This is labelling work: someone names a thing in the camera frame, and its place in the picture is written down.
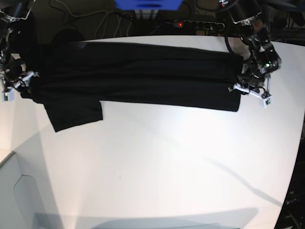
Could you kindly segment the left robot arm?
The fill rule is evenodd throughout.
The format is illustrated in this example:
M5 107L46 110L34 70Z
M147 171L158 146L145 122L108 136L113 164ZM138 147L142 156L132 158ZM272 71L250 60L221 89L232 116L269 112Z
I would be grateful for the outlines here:
M235 26L241 41L248 47L250 56L244 60L244 70L237 76L237 83L229 91L238 90L261 99L270 104L271 73L277 71L282 63L275 51L265 23L262 21L262 10L255 0L221 0L220 11L229 14L232 23L225 31L225 44L228 51L234 54L229 41L229 30Z

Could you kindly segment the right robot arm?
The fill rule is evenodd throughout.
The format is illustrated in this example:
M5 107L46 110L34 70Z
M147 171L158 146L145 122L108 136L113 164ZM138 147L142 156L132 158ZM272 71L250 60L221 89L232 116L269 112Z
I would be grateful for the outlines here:
M4 101L14 99L14 92L25 91L39 73L27 69L25 61L16 52L20 39L19 22L30 16L34 0L2 0L0 2L0 89Z

